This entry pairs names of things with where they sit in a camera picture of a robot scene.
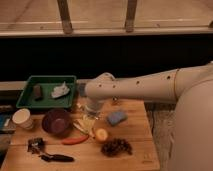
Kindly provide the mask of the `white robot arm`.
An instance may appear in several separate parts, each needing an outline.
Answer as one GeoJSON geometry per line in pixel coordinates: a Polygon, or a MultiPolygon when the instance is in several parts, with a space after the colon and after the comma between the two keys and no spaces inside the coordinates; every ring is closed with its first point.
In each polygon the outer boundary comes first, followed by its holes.
{"type": "Polygon", "coordinates": [[[169,171],[213,171],[213,62],[117,80],[103,73],[85,86],[86,111],[96,115],[109,98],[176,105],[169,171]]]}

